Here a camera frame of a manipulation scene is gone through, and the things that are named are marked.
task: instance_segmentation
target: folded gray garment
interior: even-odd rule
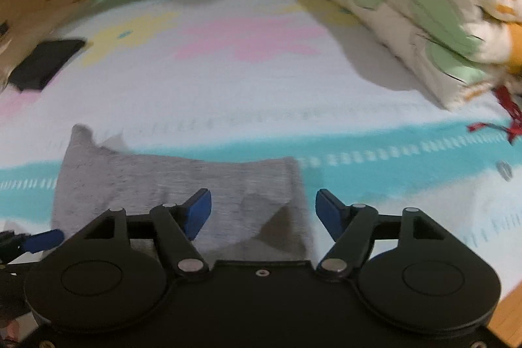
[[[80,125],[72,129],[58,176],[52,226],[70,237],[107,209],[148,213],[156,205],[182,204],[200,188],[212,194],[212,213],[194,245],[209,264],[311,258],[309,213],[294,159],[233,164],[121,154],[95,145]]]

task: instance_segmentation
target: bed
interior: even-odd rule
[[[522,341],[516,321],[506,322],[520,298],[508,294],[522,277],[513,261],[522,243],[522,148],[496,130],[466,128],[508,121],[491,94],[444,110],[353,15],[326,0],[88,0],[59,21],[52,37],[87,38],[88,48],[41,93],[0,94],[0,227],[49,228],[76,123],[122,152],[293,156],[317,258],[332,243],[312,214],[319,188],[382,213],[420,207],[494,267],[504,301],[493,330]]]

